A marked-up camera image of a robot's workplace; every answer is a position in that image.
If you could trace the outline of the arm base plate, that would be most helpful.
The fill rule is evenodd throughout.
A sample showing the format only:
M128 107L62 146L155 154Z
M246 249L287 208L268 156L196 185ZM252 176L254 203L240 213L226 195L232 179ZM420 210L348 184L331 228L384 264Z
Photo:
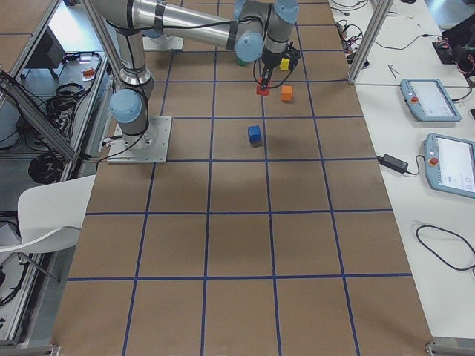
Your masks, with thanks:
M149 118L148 130L136 143L137 138L125 136L111 143L108 163L166 163L171 135L171 116L152 116Z
M142 37L145 51L171 52L183 49L184 39L176 36L161 35L157 38Z

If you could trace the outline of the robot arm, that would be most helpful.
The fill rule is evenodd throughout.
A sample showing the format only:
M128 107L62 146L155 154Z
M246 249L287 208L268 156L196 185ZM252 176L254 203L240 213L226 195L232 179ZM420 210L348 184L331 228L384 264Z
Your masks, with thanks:
M120 80L110 109L127 150L151 147L157 140L148 114L153 78L145 60L145 37L191 39L235 52L245 63L262 61L257 92L274 88L272 74L283 59L294 70L301 54L290 36L299 6L296 1L236 1L232 19L191 10L167 1L92 1L93 9L114 29L119 45Z

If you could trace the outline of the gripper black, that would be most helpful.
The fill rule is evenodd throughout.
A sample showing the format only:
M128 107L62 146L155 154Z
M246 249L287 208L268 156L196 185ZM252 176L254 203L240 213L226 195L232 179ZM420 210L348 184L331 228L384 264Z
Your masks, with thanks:
M270 87L274 68L280 65L282 59L288 59L289 72L292 73L297 67L298 62L300 60L300 50L293 46L287 46L283 52L273 53L272 51L265 48L263 50L261 59L264 64L264 67L261 78L259 78L259 84L262 86Z

